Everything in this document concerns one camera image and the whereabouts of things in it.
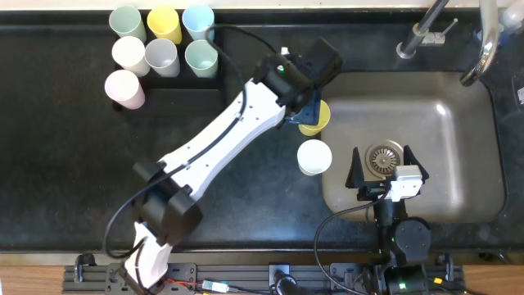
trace pink cup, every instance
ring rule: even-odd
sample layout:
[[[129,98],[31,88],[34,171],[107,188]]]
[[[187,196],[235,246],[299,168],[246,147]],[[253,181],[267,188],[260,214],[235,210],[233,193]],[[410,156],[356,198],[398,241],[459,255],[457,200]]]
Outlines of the pink cup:
[[[146,101],[144,91],[135,74],[128,70],[116,70],[106,79],[106,94],[130,110],[141,107]]]

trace white wall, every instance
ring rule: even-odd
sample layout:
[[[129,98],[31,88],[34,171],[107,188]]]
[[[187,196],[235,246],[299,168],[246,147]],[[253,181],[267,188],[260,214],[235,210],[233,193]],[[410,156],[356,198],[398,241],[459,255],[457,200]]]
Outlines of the white wall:
[[[496,0],[507,7],[515,0]],[[213,8],[429,7],[434,0],[0,0],[0,10],[106,10],[121,5],[150,9],[160,4],[185,8],[206,3]],[[478,7],[477,0],[450,0],[447,7]]]

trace sink basin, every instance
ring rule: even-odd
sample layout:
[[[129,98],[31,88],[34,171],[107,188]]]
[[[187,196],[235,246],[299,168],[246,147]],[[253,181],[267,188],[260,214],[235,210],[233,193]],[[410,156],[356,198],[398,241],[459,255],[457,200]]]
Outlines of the sink basin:
[[[459,73],[345,73],[324,90],[331,120],[322,140],[333,161],[323,173],[332,211],[363,205],[345,187],[354,147],[366,180],[402,165],[409,145],[430,175],[421,194],[406,201],[410,216],[434,222],[493,220],[505,190],[491,97],[484,84],[459,83]],[[366,220],[366,211],[345,215]],[[373,210],[368,212],[373,220]]]

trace wooden floor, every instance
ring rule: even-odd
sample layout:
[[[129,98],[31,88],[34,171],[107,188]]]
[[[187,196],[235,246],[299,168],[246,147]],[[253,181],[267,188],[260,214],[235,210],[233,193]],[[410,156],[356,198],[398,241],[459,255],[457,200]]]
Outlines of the wooden floor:
[[[61,266],[0,266],[0,295],[60,294],[63,272]],[[471,265],[465,272],[471,290],[524,295],[524,265]]]

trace faucet spout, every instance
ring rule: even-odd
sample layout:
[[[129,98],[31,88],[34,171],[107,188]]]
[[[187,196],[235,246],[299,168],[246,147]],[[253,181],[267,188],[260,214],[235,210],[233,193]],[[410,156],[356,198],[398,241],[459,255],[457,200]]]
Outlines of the faucet spout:
[[[499,45],[499,12],[495,0],[479,0],[482,18],[481,54],[470,70],[460,77],[460,83],[470,86],[490,67]]]

